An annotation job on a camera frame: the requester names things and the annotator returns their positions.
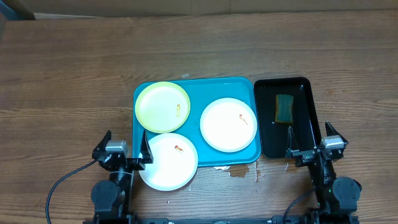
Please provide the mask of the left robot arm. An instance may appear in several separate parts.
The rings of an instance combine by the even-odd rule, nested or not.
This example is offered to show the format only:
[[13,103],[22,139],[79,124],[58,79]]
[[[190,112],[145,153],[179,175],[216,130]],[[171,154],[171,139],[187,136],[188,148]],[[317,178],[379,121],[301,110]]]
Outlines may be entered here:
[[92,158],[109,171],[109,179],[95,184],[91,200],[95,206],[93,223],[139,223],[129,211],[134,171],[144,170],[153,163],[147,133],[143,132],[140,146],[141,157],[129,157],[126,141],[113,141],[111,131],[93,149]]

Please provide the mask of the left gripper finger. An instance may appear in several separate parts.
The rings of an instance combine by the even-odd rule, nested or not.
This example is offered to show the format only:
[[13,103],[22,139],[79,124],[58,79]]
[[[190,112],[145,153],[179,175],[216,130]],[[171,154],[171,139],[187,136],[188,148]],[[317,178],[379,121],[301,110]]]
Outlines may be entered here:
[[106,132],[106,134],[104,135],[103,139],[98,143],[98,145],[93,149],[92,152],[92,158],[94,160],[98,160],[98,158],[100,157],[100,155],[105,151],[106,145],[108,143],[108,141],[111,140],[111,131],[108,130]]
[[152,155],[152,151],[149,146],[149,140],[147,137],[146,129],[143,131],[143,134],[142,134],[140,153],[142,155],[141,161],[144,164],[152,164],[153,163],[153,155]]

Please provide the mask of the green and yellow sponge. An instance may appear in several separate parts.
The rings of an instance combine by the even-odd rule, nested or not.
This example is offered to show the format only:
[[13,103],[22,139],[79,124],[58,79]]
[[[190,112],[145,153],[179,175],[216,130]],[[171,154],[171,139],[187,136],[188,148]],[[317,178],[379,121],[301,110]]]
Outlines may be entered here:
[[293,103],[292,95],[278,94],[275,96],[275,122],[292,124],[293,123]]

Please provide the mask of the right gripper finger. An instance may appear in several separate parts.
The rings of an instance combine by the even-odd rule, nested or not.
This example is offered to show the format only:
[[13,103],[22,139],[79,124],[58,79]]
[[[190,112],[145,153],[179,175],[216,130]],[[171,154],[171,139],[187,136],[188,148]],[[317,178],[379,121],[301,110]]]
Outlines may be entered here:
[[286,149],[285,157],[293,158],[294,153],[297,153],[297,152],[299,152],[299,146],[297,144],[293,128],[291,126],[289,126],[288,130],[287,130],[287,149]]
[[349,142],[346,138],[344,138],[333,126],[329,121],[325,122],[325,129],[327,136],[339,136],[341,140],[344,142],[344,145],[348,145]]

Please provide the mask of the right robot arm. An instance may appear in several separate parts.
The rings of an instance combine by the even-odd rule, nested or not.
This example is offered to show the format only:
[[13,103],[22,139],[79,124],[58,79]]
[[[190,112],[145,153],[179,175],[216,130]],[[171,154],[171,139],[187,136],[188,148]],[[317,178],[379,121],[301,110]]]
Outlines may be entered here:
[[[292,127],[287,131],[286,158],[295,159],[296,167],[307,167],[313,189],[295,199],[285,210],[282,223],[358,223],[357,211],[362,186],[350,177],[337,177],[333,163],[343,158],[348,141],[331,125],[325,123],[327,136],[313,149],[301,151]],[[302,199],[315,194],[318,207],[309,208],[300,217],[288,213]]]

